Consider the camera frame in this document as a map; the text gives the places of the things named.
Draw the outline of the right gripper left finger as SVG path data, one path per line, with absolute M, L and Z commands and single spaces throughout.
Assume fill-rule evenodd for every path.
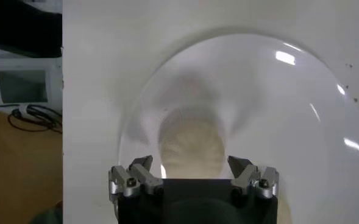
M 113 166 L 108 172 L 109 200 L 114 203 L 119 197 L 137 197 L 142 188 L 149 195 L 162 191 L 163 180 L 149 172 L 152 162 L 152 155 L 148 155 L 134 159 L 127 169 Z

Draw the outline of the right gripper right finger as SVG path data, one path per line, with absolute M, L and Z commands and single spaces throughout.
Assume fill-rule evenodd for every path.
M 231 184 L 241 195 L 253 193 L 258 198 L 271 199 L 279 194 L 279 173 L 274 167 L 261 167 L 248 159 L 228 156 L 227 162 L 234 176 Z

